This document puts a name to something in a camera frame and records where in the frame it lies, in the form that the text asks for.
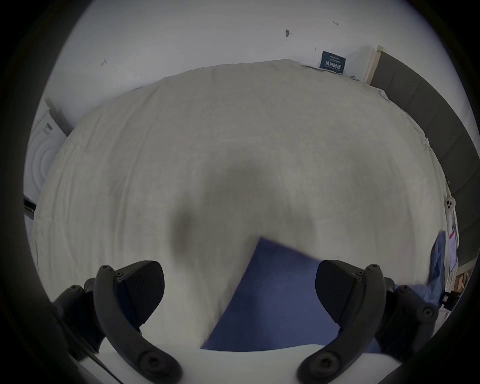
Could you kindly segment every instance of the screw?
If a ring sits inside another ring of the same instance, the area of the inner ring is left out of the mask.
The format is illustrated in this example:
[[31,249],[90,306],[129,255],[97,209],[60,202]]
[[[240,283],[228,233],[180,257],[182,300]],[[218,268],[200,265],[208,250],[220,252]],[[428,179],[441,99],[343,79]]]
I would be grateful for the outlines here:
[[155,376],[162,376],[168,373],[167,361],[163,356],[155,352],[145,353],[140,360],[140,367],[143,371]]
[[340,360],[332,352],[323,352],[311,361],[309,368],[317,378],[331,376],[340,369]]
[[426,307],[423,309],[423,314],[425,315],[425,317],[432,317],[433,316],[433,311],[431,308],[429,307]]

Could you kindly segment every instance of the blue cloth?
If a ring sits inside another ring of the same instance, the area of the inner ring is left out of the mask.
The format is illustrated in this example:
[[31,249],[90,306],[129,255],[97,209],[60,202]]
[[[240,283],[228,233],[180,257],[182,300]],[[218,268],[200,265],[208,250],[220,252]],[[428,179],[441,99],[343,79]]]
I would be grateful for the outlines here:
[[440,298],[445,292],[445,248],[446,235],[445,232],[440,232],[432,248],[428,284],[412,286],[422,299],[437,307],[440,306]]
[[[425,300],[437,304],[443,293],[444,254],[445,235],[439,235],[432,250],[428,286],[412,287]],[[298,251],[260,238],[230,304],[202,348],[247,352],[333,341],[339,326],[315,291],[319,264]],[[367,352],[380,353],[375,339]]]

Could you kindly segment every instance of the blue sign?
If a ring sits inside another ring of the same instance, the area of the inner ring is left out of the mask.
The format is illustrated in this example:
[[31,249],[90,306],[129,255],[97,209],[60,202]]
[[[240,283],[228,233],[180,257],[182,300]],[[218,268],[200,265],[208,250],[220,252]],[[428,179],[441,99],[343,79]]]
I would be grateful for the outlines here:
[[343,73],[345,61],[346,59],[343,57],[324,51],[322,54],[322,61],[320,62],[320,68],[328,69],[329,71],[336,73]]

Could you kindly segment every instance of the bed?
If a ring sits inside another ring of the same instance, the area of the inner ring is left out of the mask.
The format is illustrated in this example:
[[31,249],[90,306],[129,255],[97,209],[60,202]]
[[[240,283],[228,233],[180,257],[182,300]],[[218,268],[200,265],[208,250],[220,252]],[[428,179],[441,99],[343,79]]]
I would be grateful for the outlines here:
[[84,117],[40,196],[33,258],[52,300],[102,264],[159,261],[143,335],[200,347],[260,236],[424,284],[448,194],[384,91],[290,60],[200,68]]

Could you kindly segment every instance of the paper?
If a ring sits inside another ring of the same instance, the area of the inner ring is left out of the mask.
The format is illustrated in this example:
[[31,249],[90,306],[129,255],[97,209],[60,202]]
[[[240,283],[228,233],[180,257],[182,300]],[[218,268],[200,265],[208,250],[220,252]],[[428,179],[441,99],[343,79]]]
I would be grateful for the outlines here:
[[450,272],[452,272],[455,268],[456,262],[456,235],[454,229],[452,234],[450,235]]

